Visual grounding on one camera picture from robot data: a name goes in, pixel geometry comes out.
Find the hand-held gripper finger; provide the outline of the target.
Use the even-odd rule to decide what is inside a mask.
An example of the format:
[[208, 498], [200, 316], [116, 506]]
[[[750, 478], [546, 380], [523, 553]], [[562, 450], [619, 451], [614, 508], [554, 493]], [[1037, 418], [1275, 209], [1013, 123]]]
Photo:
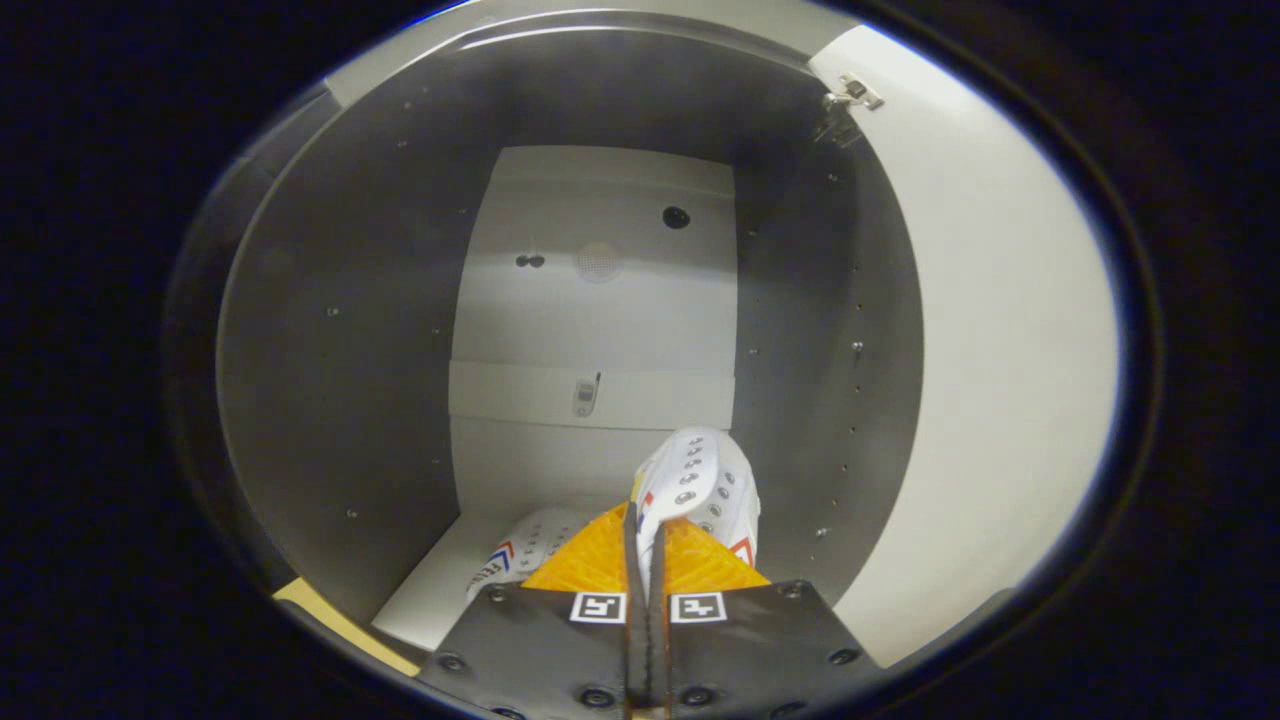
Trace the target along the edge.
[[652, 688], [672, 717], [842, 717], [881, 667], [804, 579], [769, 582], [677, 518], [657, 541]]
[[457, 717], [630, 719], [650, 689], [650, 623], [626, 502], [522, 582], [484, 585], [419, 682]]

